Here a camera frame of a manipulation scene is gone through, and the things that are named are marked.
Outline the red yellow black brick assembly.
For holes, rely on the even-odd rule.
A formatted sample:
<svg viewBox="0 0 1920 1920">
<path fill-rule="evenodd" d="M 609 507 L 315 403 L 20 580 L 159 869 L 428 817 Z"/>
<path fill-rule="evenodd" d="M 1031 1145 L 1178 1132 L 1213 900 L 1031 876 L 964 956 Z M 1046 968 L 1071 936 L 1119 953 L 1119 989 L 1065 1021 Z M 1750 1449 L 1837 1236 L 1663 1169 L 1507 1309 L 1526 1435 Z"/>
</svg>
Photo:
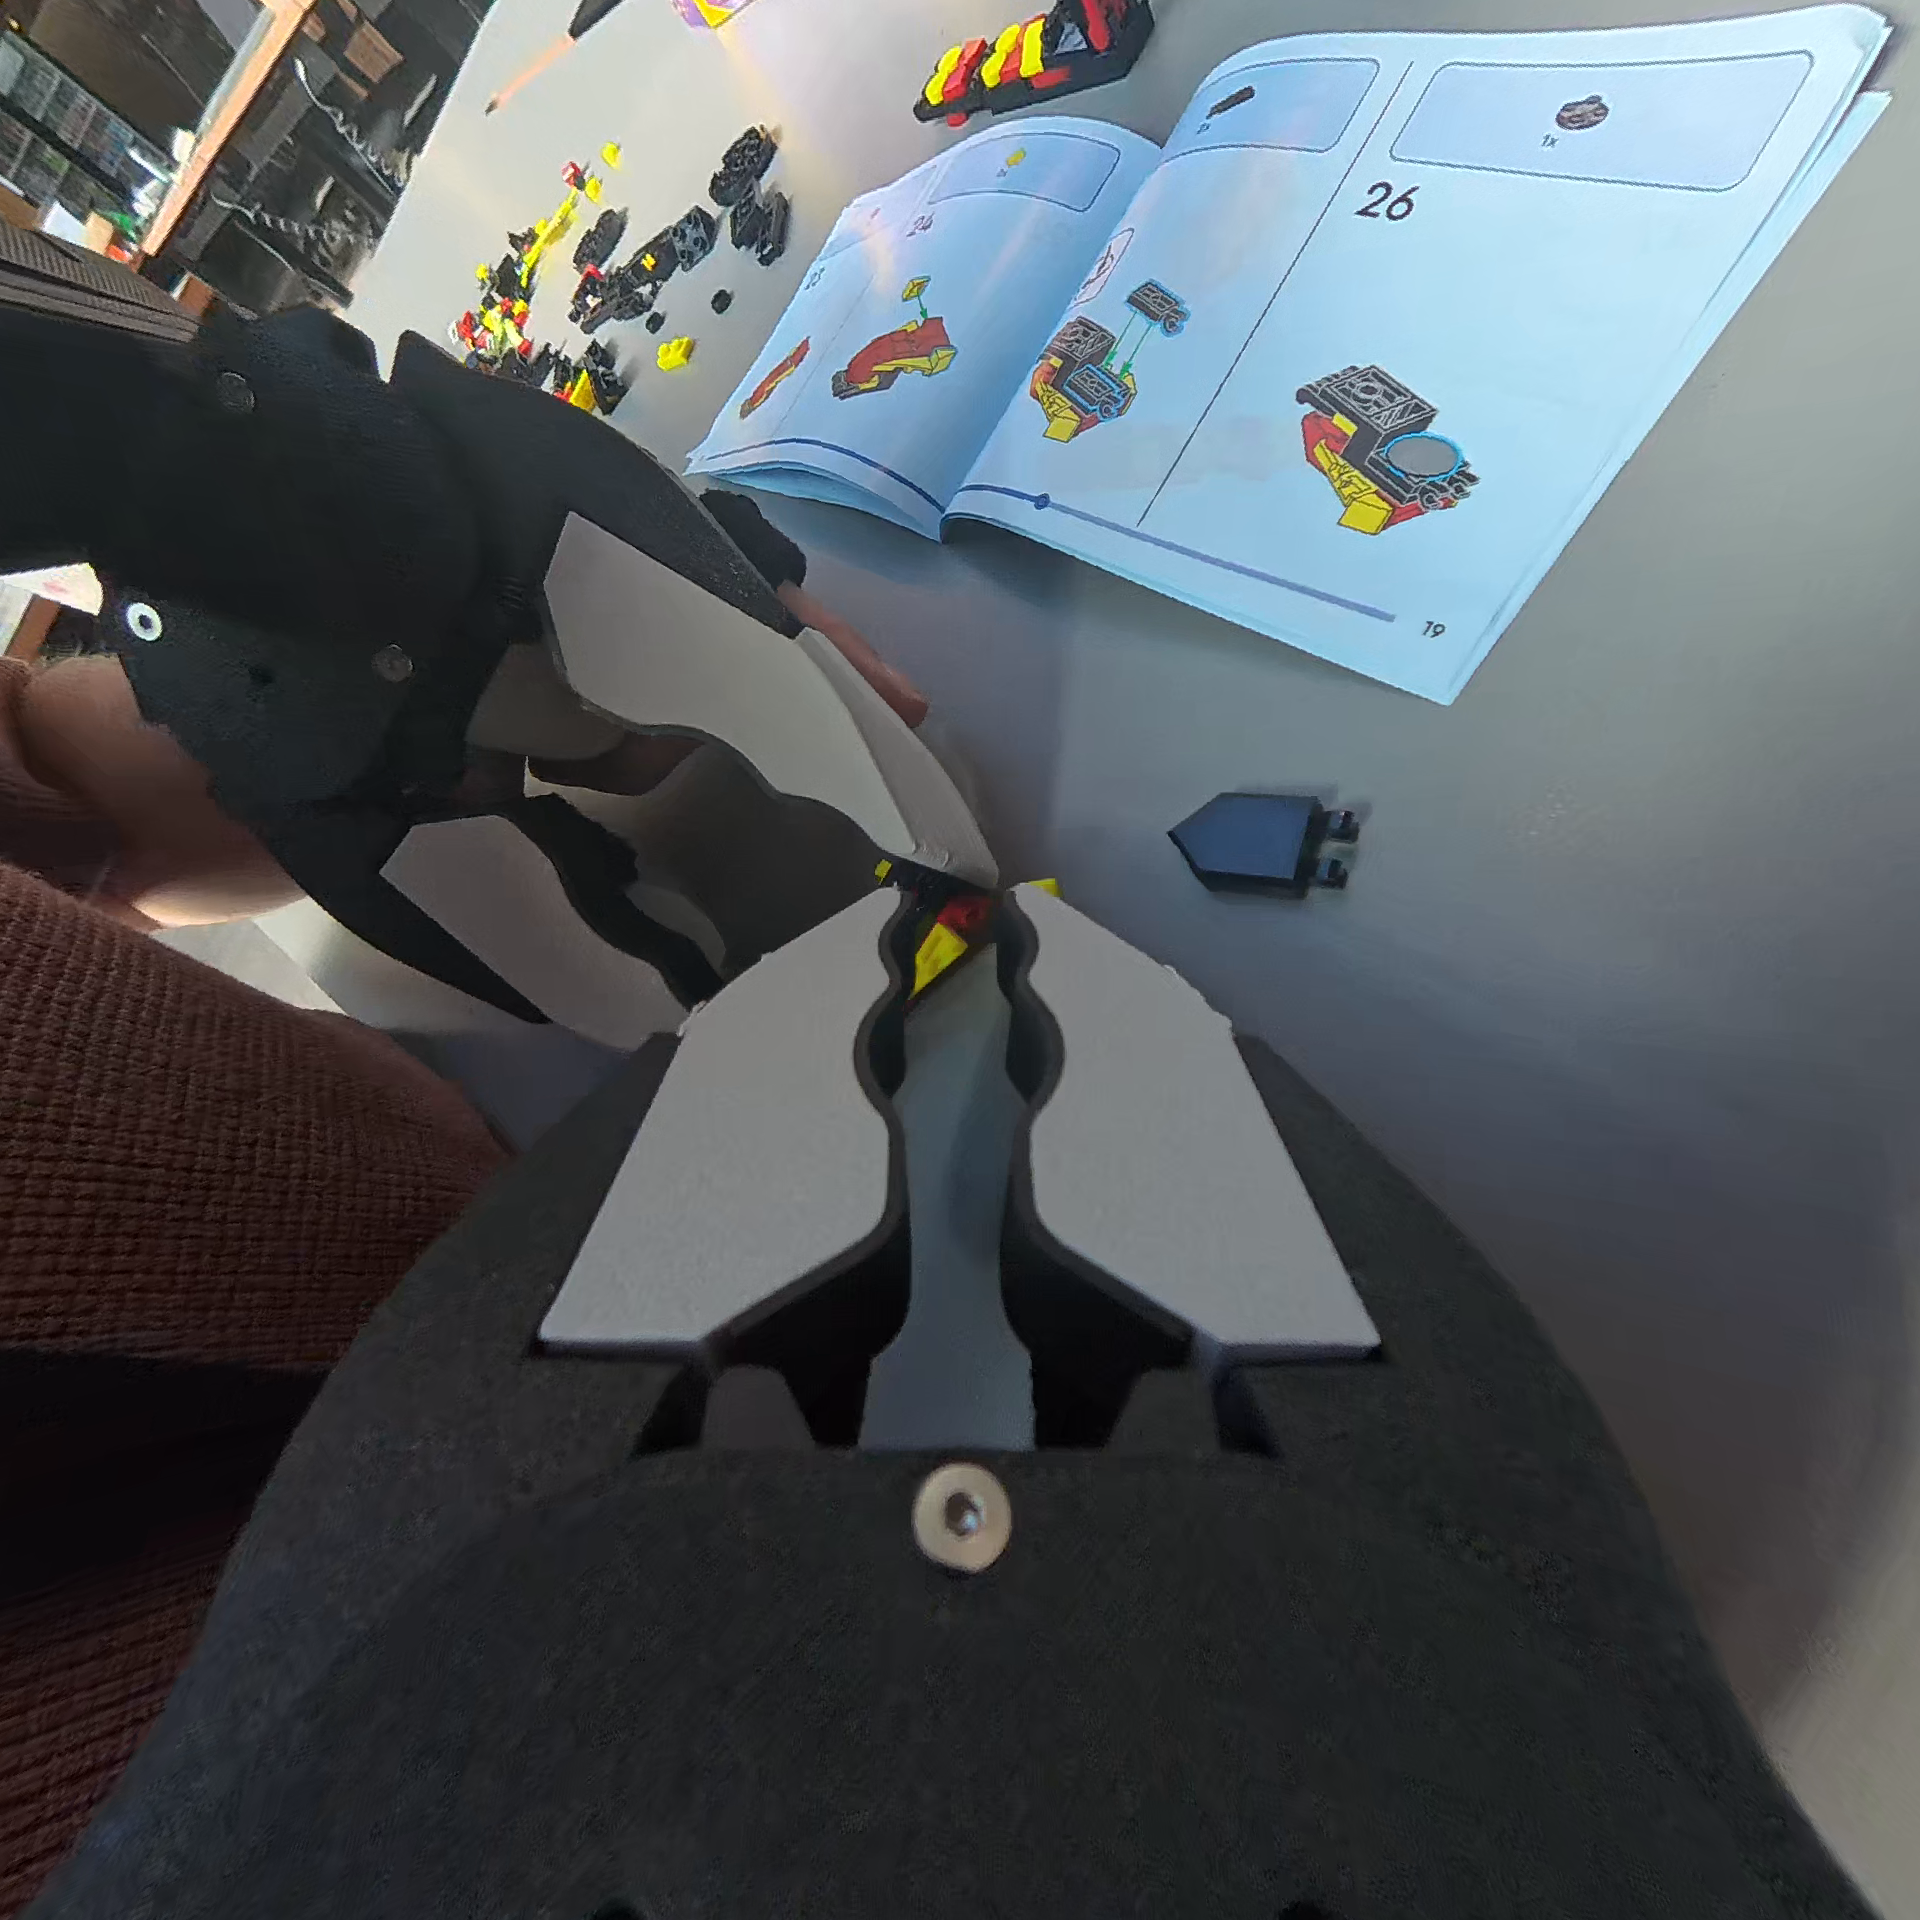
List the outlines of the red yellow black brick assembly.
<svg viewBox="0 0 1920 1920">
<path fill-rule="evenodd" d="M 905 1010 L 932 985 L 963 968 L 978 948 L 994 942 L 994 929 L 1005 893 L 998 884 L 937 872 L 900 854 L 883 854 L 874 864 L 881 890 L 894 890 L 908 906 L 905 961 L 900 985 L 881 998 L 883 1012 Z"/>
</svg>

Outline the person's brown knit sweater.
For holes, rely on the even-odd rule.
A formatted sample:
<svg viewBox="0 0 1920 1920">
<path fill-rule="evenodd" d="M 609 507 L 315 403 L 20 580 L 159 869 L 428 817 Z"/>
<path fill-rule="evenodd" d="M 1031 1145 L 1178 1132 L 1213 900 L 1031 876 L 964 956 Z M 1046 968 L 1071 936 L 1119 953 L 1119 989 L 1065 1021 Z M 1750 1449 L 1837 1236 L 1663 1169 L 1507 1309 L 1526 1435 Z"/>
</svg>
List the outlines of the person's brown knit sweater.
<svg viewBox="0 0 1920 1920">
<path fill-rule="evenodd" d="M 326 1372 L 4 1350 L 4 1916 L 154 1728 Z"/>
</svg>

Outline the black orange pen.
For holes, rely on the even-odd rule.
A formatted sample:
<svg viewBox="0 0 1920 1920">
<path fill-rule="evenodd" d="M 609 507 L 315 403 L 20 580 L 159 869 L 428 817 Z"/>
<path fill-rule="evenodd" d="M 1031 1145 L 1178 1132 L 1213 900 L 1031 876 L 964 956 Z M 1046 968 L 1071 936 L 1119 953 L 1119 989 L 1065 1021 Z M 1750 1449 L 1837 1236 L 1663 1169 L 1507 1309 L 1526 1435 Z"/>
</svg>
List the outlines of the black orange pen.
<svg viewBox="0 0 1920 1920">
<path fill-rule="evenodd" d="M 530 82 L 534 82 L 543 72 L 567 58 L 567 52 L 609 14 L 619 9 L 622 3 L 578 3 L 573 4 L 565 35 L 555 38 L 550 45 L 541 50 L 541 54 L 530 61 L 514 81 L 503 84 L 497 94 L 486 98 L 485 114 L 497 114 L 503 105 L 516 98 Z"/>
</svg>

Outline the blue instruction booklet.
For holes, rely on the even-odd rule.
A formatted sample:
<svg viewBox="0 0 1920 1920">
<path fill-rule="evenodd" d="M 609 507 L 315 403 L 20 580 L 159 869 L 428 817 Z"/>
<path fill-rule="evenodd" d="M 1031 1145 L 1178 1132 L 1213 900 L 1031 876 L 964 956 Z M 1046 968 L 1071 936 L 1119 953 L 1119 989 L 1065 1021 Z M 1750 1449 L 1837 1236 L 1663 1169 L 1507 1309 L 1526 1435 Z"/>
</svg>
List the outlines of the blue instruction booklet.
<svg viewBox="0 0 1920 1920">
<path fill-rule="evenodd" d="M 685 469 L 1452 705 L 1875 126 L 1860 4 L 1231 54 L 837 218 Z"/>
</svg>

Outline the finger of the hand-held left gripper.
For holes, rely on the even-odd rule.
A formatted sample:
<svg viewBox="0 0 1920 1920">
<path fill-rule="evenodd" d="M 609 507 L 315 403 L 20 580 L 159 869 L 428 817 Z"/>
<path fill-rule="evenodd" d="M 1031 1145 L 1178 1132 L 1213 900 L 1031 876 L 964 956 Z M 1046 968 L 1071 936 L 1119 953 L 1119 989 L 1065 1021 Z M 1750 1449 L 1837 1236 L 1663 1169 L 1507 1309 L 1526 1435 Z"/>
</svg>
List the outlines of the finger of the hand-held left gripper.
<svg viewBox="0 0 1920 1920">
<path fill-rule="evenodd" d="M 414 824 L 379 883 L 407 964 L 605 1050 L 677 1032 L 723 989 L 690 906 L 558 796 Z"/>
<path fill-rule="evenodd" d="M 575 512 L 537 614 L 539 641 L 501 658 L 470 742 L 586 761 L 627 737 L 698 739 L 779 797 L 833 809 L 883 857 L 997 884 L 959 786 L 826 633 L 787 635 Z"/>
</svg>

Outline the scattered pile of small bricks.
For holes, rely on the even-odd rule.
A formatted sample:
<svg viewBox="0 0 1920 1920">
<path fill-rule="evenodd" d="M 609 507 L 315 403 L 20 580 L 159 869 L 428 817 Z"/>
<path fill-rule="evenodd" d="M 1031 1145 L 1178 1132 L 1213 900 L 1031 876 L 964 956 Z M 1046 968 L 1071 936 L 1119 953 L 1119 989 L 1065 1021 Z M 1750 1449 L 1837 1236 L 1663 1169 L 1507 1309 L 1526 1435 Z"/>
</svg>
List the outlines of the scattered pile of small bricks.
<svg viewBox="0 0 1920 1920">
<path fill-rule="evenodd" d="M 597 166 L 567 165 L 559 203 L 510 230 L 497 262 L 478 266 L 475 299 L 446 329 L 455 361 L 582 413 L 612 416 L 634 381 L 610 328 L 659 334 L 668 284 L 698 273 L 719 244 L 758 267 L 782 259 L 791 201 L 769 182 L 777 156 L 777 129 L 742 129 L 715 165 L 706 198 L 642 238 L 631 238 L 631 213 L 609 201 L 617 145 L 603 146 Z"/>
</svg>

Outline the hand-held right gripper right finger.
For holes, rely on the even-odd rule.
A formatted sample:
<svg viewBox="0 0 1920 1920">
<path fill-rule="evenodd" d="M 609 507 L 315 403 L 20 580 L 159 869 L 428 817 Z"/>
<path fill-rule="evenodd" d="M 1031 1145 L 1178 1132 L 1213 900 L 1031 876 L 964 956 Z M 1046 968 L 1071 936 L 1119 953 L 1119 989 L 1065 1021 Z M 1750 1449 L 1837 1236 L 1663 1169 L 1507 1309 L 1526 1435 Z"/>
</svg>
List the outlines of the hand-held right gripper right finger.
<svg viewBox="0 0 1920 1920">
<path fill-rule="evenodd" d="M 1364 1361 L 1381 1334 L 1231 1021 L 1043 884 L 1003 899 L 1013 1213 L 1067 1313 L 1100 1298 L 1211 1372 Z"/>
</svg>

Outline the grey desk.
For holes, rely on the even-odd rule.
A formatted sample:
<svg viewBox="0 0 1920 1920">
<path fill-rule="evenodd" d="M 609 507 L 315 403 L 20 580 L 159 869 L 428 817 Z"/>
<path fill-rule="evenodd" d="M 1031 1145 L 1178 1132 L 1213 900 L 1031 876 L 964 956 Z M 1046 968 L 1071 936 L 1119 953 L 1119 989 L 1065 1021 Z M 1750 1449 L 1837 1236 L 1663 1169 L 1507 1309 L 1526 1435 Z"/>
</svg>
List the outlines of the grey desk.
<svg viewBox="0 0 1920 1920">
<path fill-rule="evenodd" d="M 765 496 L 1002 860 L 1507 1276 L 1789 1788 L 1916 1916 L 1916 4 L 1882 122 L 1450 708 L 989 526 Z M 1361 817 L 1209 891 L 1218 794 Z"/>
</svg>

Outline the background parts shelf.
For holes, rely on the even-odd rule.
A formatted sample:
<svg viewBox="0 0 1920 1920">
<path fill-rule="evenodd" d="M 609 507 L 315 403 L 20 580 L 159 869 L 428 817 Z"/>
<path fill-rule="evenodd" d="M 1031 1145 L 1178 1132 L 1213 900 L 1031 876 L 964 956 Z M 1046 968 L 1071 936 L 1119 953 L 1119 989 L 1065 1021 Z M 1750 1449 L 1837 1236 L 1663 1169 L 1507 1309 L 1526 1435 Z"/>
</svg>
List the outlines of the background parts shelf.
<svg viewBox="0 0 1920 1920">
<path fill-rule="evenodd" d="M 142 227 L 230 58 L 194 3 L 4 4 L 4 171 L 33 201 Z"/>
</svg>

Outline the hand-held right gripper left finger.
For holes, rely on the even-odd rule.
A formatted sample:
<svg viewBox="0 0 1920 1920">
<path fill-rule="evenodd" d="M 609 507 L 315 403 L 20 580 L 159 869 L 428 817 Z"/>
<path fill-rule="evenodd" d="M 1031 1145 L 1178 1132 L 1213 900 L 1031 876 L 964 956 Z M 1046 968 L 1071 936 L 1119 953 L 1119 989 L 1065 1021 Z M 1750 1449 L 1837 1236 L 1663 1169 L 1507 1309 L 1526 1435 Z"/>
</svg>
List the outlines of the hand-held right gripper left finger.
<svg viewBox="0 0 1920 1920">
<path fill-rule="evenodd" d="M 915 925 L 874 890 L 689 1016 L 543 1348 L 717 1355 L 903 1227 Z"/>
</svg>

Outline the wooden background table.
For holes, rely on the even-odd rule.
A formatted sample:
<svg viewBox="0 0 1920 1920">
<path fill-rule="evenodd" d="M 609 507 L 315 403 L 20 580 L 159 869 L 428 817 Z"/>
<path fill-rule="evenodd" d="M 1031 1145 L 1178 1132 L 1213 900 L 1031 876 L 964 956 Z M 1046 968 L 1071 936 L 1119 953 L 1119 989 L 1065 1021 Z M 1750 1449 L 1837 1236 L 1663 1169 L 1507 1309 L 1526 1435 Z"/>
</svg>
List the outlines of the wooden background table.
<svg viewBox="0 0 1920 1920">
<path fill-rule="evenodd" d="M 138 244 L 181 304 L 342 314 L 486 21 L 466 3 L 258 4 Z"/>
</svg>

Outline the person's left forearm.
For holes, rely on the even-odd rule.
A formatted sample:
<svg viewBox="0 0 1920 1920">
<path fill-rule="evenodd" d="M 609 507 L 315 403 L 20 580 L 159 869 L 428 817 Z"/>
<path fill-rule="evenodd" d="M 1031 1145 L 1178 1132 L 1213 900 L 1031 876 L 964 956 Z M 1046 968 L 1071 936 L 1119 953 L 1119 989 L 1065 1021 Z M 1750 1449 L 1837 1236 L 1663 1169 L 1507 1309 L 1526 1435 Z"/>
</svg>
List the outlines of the person's left forearm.
<svg viewBox="0 0 1920 1920">
<path fill-rule="evenodd" d="M 330 1368 L 510 1149 L 163 930 L 2 864 L 4 1350 Z"/>
</svg>

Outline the person's left hand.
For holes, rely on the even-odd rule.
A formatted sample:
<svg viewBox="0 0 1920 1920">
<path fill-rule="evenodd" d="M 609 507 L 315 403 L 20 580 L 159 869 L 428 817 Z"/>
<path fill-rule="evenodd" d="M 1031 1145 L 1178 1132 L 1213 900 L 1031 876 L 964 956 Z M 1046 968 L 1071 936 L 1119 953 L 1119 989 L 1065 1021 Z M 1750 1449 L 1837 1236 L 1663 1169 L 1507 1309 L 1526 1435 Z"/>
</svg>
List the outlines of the person's left hand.
<svg viewBox="0 0 1920 1920">
<path fill-rule="evenodd" d="M 639 796 L 692 746 L 589 715 L 537 649 L 510 649 L 469 726 L 463 794 Z M 4 864 L 139 930 L 246 921 L 300 899 L 211 777 L 148 722 L 113 657 L 4 662 Z"/>
</svg>

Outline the black wedge piece with clips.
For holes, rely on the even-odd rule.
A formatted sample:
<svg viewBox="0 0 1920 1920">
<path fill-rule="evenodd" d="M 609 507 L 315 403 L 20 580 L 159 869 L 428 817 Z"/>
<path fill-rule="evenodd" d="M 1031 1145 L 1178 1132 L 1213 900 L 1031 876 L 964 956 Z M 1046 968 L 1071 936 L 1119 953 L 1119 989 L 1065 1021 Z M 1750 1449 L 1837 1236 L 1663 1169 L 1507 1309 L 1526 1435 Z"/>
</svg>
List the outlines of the black wedge piece with clips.
<svg viewBox="0 0 1920 1920">
<path fill-rule="evenodd" d="M 1217 893 L 1308 899 L 1351 881 L 1361 817 L 1315 796 L 1225 790 L 1169 830 L 1188 872 Z"/>
</svg>

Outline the striped red yellow brick model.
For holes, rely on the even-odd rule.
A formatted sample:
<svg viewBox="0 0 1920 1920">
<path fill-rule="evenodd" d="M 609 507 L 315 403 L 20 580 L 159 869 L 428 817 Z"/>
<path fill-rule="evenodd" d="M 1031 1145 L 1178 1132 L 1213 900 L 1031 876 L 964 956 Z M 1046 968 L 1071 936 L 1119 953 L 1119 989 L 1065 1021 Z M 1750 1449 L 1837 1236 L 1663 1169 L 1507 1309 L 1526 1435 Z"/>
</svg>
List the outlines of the striped red yellow brick model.
<svg viewBox="0 0 1920 1920">
<path fill-rule="evenodd" d="M 915 116 L 964 126 L 977 114 L 1017 113 L 1124 81 L 1156 18 L 1147 3 L 1053 3 L 994 36 L 963 38 L 940 54 Z"/>
</svg>

